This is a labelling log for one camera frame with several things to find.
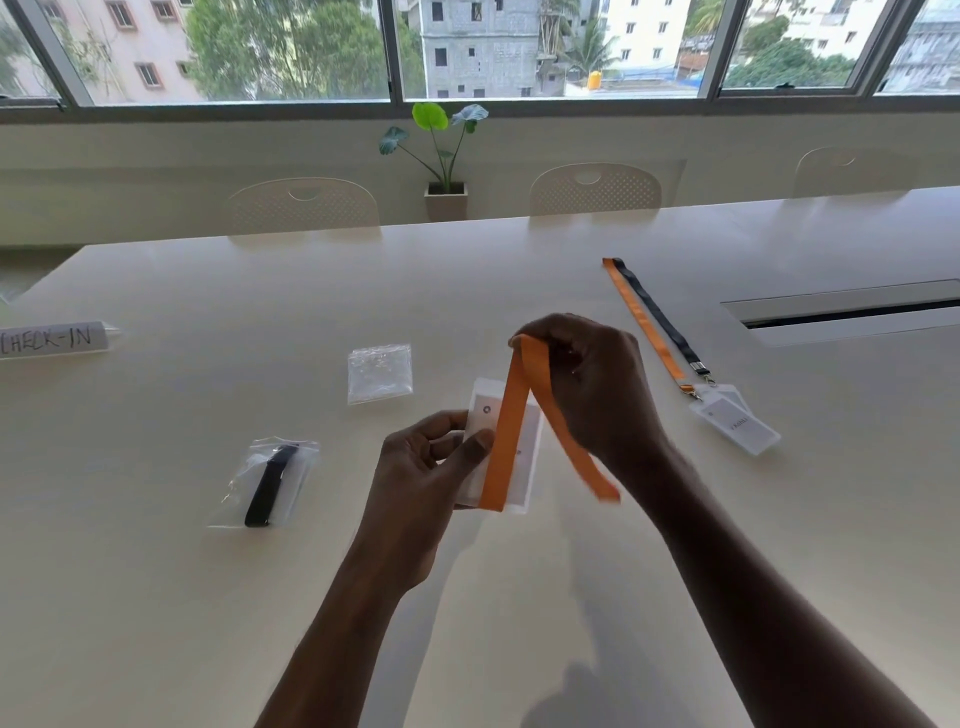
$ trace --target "perforated chair back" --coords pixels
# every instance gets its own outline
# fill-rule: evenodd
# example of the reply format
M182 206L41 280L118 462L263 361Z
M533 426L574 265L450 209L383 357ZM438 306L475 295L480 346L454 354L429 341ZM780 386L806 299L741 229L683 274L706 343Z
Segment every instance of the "perforated chair back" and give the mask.
M807 152L797 165L794 197L856 195L913 189L918 164L886 149L824 147Z
M662 204L660 182L628 164L567 164L541 174L530 188L530 214L565 215L655 209Z
M365 228L380 224L376 200L364 187L327 177L272 180L229 199L233 232L291 232Z

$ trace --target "plant stem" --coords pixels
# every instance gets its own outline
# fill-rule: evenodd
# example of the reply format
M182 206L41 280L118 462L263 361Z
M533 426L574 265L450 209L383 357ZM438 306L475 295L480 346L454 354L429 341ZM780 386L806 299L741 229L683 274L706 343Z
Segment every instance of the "plant stem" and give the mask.
M453 181L453 165L457 161L457 155L460 154L460 145L464 143L464 134L467 133L467 123L464 123L464 128L460 131L460 141L457 142L457 149L453 153L453 158L450 160L450 180Z
M446 167L444 167L444 158L440 156L440 146L437 144L437 135L433 133L433 127L430 127L430 136L433 137L433 149L437 153L437 159L440 161L440 168L444 170L444 192L450 194L450 177L446 172Z
M398 149L402 149L404 152L406 152L408 155L410 155L411 157L413 157L416 161L418 161L418 162L419 162L420 164L422 164L424 167L426 167L427 169L429 169L429 170L430 170L430 174L433 175L434 177L436 177L438 180L440 180L440 184L443 184L443 183L444 183L444 178L437 174L437 170L435 170L433 167L431 167L429 164L427 164L425 161L423 161L421 158L419 158L417 155L415 155L415 154L414 154L413 152L411 152L409 149L407 149L406 147L404 147L402 144L397 144L396 146L397 146Z

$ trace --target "orange lanyard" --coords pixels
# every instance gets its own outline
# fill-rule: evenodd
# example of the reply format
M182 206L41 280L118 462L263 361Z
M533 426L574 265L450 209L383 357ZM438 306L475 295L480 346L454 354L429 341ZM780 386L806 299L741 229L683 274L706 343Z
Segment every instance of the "orange lanyard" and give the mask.
M646 312L640 306L639 301L636 299L634 289L631 288L630 284L627 283L627 281L623 278L623 274L620 273L616 265L613 263L613 258L605 257L603 259L603 267L607 269L607 273L610 274L613 285L616 286L616 290L619 292L620 298L623 299L623 303L625 303L627 308L630 309L630 312L634 314L636 322L640 325L640 328L643 329L643 333L647 335L650 343L657 351L660 361L663 362L663 366L666 367L666 371L669 372L677 382L677 386L680 387L681 392L686 395L690 395L691 397L696 397L697 393L694 390L693 385L686 380L684 370L680 368L677 360L673 358L673 352L670 351L670 347L667 346L667 343L663 340L663 337L660 336L660 332L657 330L657 327L653 325L653 323L647 317Z
M553 399L550 388L550 349L546 343L532 336L520 334L520 348L514 350L507 375L507 387L496 421L496 439L487 465L478 508L502 511L510 490L510 478L514 473L516 447L520 441L520 429L531 391L540 405L543 416L553 427L557 439L570 458L574 470L600 500L620 501L620 492L605 478L593 458L570 435L560 407Z

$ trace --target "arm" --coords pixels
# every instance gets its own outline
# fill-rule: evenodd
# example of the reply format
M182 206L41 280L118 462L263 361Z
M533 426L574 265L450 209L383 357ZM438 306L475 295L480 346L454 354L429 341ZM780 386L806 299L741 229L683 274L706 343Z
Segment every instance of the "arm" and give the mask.
M457 491L490 451L489 430L462 443L466 423L440 412L384 441L347 558L257 728L357 725L394 609L430 572Z
M777 574L670 445L633 336L569 314L520 332L550 344L570 433L659 529L756 726L933 725Z

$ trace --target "white table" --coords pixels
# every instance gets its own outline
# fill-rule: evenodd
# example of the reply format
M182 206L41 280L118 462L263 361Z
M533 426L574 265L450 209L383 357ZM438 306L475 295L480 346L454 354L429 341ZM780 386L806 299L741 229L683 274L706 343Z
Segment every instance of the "white table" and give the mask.
M960 329L768 348L720 302L957 277L960 189L658 213L88 247L8 326L103 319L114 351L0 362L0 725L252 724L343 556L381 439L506 375L553 310L636 329L620 255L782 443L666 427L765 553L943 726L960 725ZM347 407L347 354L413 345L415 394ZM204 522L251 440L315 439L294 520ZM659 535L545 433L526 516L454 517L401 604L371 728L745 726Z

